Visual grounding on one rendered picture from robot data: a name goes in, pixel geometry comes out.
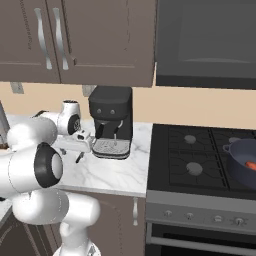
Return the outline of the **silver oven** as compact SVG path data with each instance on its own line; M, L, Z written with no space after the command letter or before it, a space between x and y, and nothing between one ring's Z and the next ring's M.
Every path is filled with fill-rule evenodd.
M166 210L173 215L165 217ZM147 244L150 237L256 249L255 200L149 190L145 214L146 256L244 256ZM237 217L242 225L235 224Z

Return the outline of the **dark grey extractor hood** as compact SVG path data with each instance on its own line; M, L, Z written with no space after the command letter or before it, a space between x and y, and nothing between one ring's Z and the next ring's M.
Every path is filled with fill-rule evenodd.
M159 0L158 86L256 90L256 0Z

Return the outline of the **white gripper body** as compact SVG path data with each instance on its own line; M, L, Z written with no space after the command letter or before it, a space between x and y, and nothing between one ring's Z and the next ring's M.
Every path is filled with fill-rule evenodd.
M92 138L84 134L59 136L53 146L63 150L89 153L92 147Z

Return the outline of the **black coffee machine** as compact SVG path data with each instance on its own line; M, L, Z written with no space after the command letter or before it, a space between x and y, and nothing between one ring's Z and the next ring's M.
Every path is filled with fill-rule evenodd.
M128 158L133 138L132 88L97 86L89 96L89 111L95 127L92 153L98 158Z

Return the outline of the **grey wall socket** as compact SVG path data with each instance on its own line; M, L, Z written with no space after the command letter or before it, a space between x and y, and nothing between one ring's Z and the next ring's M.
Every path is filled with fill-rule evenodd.
M96 85L83 85L82 86L83 96L89 97L95 88L96 88Z
M23 94L24 89L21 82L11 82L11 89L14 94Z

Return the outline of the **dark blue pot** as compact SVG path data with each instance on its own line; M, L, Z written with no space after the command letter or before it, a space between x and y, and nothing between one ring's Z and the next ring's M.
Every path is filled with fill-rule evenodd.
M247 161L256 162L256 140L236 140L224 145L223 150L228 154L228 173L239 183L256 190L256 171L245 165Z

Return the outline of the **narrow brown wall cupboard door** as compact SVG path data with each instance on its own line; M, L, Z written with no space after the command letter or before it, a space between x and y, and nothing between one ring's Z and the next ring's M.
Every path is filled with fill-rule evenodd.
M41 9L52 70L39 45L35 8ZM0 81L59 83L55 53L46 0L0 0Z

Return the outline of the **black gas hob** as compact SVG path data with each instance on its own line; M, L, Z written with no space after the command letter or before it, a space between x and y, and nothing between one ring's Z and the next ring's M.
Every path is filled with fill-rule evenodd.
M256 139L256 131L155 124L147 189L256 200L256 190L227 171L223 146L239 139Z

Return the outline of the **brown base cupboard door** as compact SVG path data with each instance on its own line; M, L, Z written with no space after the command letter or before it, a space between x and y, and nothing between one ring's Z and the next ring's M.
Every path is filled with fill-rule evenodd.
M145 199L138 198L138 226L133 226L133 198L90 193L101 207L98 221L89 228L102 256L144 256Z

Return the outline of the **wide brown wall cupboard door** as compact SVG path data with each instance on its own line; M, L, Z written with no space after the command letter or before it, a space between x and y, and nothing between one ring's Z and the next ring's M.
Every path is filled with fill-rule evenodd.
M157 0L47 0L63 84L150 87ZM62 68L53 8L69 69Z

